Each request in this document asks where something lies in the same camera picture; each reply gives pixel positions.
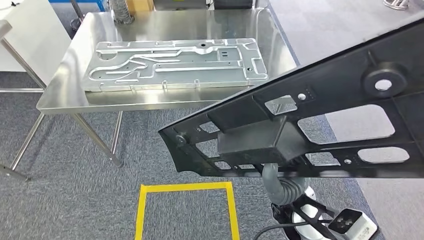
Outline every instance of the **gray flexible hose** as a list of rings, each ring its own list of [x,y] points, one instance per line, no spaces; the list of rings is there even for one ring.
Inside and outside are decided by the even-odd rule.
[[[118,24],[130,24],[134,21],[128,10],[127,0],[110,0],[110,7]]]
[[[310,179],[305,177],[278,178],[278,164],[266,163],[262,170],[263,186],[273,204],[291,204],[308,188]]]

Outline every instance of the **mounting hole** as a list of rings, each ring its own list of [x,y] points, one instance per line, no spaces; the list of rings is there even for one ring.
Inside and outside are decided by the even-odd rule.
[[[299,100],[305,100],[306,99],[306,95],[305,94],[303,94],[303,93],[299,93],[299,95],[297,95],[297,98],[299,99]]]
[[[392,82],[387,79],[381,79],[375,83],[374,87],[378,91],[387,91],[392,87]]]

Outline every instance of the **metal pipe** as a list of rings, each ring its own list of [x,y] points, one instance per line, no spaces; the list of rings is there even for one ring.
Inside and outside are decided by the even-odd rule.
[[[110,0],[110,8],[113,11],[113,19],[118,24],[130,24],[134,21],[128,10],[127,0]]]
[[[80,6],[78,6],[77,1],[75,0],[70,0],[70,3],[72,4],[73,9],[75,10],[76,15],[78,16],[79,21],[82,23],[84,20],[84,14],[81,11]]]
[[[22,156],[24,155],[25,151],[28,148],[28,145],[30,145],[31,140],[34,137],[34,134],[36,133],[41,122],[43,121],[44,116],[45,116],[44,113],[40,113],[40,115],[38,115],[38,118],[35,121],[34,125],[32,126],[31,130],[29,130],[29,133],[26,136],[25,141],[23,142],[22,146],[20,147],[19,151],[17,152],[16,156],[14,157],[12,164],[10,165],[10,168],[12,169],[12,171],[14,171],[16,169],[19,162],[21,161]]]
[[[82,129],[88,134],[88,136],[100,147],[100,149],[109,157],[109,159],[119,168],[124,164],[119,161],[119,159],[113,154],[109,147],[102,141],[102,139],[97,135],[97,133],[92,129],[92,127],[87,123],[87,121],[79,113],[71,114],[73,119],[82,127]]]
[[[116,121],[115,131],[113,132],[112,148],[110,150],[112,154],[115,154],[115,152],[117,151],[119,132],[121,130],[122,114],[123,114],[122,111],[118,113],[118,119]]]
[[[5,173],[8,176],[23,180],[23,181],[28,181],[30,180],[30,178],[27,175],[23,175],[22,173],[19,173],[17,171],[13,171],[12,169],[8,168],[5,165],[1,165],[0,164],[0,172]]]
[[[44,93],[42,88],[0,88],[0,93]]]

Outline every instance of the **black cable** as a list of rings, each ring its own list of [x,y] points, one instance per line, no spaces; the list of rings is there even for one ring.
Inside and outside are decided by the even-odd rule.
[[[332,220],[319,220],[318,223],[320,224],[329,224]],[[292,228],[292,227],[298,227],[298,226],[305,226],[309,225],[309,222],[303,221],[298,223],[288,223],[288,224],[277,224],[277,225],[271,225],[262,228],[253,238],[253,240],[258,240],[259,237],[264,234],[265,232],[272,230],[272,229],[281,229],[281,228]]]

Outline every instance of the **rectangular cutout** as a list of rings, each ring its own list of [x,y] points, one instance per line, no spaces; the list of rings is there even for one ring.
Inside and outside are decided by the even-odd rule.
[[[196,143],[196,148],[199,149],[208,158],[219,157],[218,154],[218,139],[211,139]]]
[[[252,164],[240,164],[238,165],[241,169],[255,169],[255,167]]]
[[[203,123],[199,126],[203,131],[208,133],[215,133],[218,132],[220,129],[215,126],[215,124],[211,121],[208,121],[207,123]]]
[[[330,152],[313,152],[305,154],[309,162],[317,167],[340,166],[340,162]]]
[[[395,164],[403,163],[410,158],[405,149],[400,147],[367,148],[358,151],[359,158],[370,164]]]
[[[292,96],[285,95],[265,102],[265,107],[274,115],[296,111],[298,107]]]
[[[216,161],[215,166],[217,166],[221,170],[228,170],[231,169],[231,166],[228,165],[225,161]]]
[[[330,112],[324,116],[312,116],[298,121],[300,129],[315,144],[381,139],[395,133],[384,109],[374,104]]]

